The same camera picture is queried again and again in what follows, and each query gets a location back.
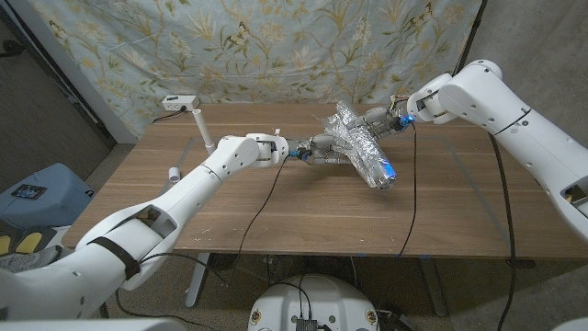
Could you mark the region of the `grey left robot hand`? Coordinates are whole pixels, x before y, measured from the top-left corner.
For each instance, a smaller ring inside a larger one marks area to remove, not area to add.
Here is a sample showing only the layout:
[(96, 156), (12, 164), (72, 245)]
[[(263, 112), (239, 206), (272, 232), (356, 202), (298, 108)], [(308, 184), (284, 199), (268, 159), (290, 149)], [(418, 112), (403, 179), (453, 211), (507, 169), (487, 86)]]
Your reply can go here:
[(345, 154), (335, 151), (336, 138), (328, 133), (308, 139), (287, 139), (287, 143), (289, 156), (309, 165), (351, 163)]

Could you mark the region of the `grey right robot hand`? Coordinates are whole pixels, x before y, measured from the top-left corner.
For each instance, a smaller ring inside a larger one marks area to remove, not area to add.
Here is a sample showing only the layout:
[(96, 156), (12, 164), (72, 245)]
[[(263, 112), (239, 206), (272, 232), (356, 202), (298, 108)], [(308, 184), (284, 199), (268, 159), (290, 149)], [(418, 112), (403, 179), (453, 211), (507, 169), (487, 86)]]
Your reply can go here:
[(365, 114), (357, 117), (352, 126), (366, 129), (376, 140), (400, 133), (405, 129), (402, 117), (386, 107), (368, 110)]

